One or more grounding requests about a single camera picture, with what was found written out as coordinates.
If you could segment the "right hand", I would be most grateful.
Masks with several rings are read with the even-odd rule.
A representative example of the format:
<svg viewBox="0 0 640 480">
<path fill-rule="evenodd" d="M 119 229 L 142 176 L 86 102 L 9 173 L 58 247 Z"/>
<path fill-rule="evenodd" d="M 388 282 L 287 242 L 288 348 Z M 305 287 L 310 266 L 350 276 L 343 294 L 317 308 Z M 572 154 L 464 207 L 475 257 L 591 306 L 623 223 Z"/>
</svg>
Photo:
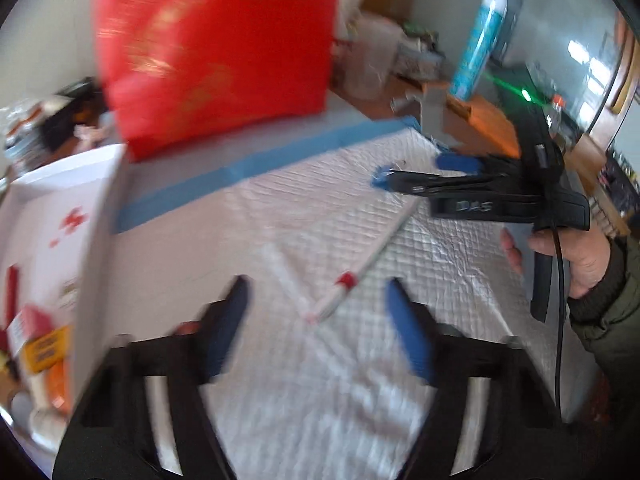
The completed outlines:
<svg viewBox="0 0 640 480">
<path fill-rule="evenodd" d="M 562 256 L 570 263 L 570 292 L 568 296 L 579 299 L 596 287 L 604 278 L 611 259 L 611 245 L 602 231 L 592 224 L 589 231 L 562 229 L 558 231 Z M 538 254 L 552 256 L 555 253 L 551 231 L 532 234 L 528 247 Z M 514 238 L 506 230 L 500 233 L 500 245 L 506 260 L 518 274 L 523 274 L 522 253 L 516 248 Z"/>
</svg>

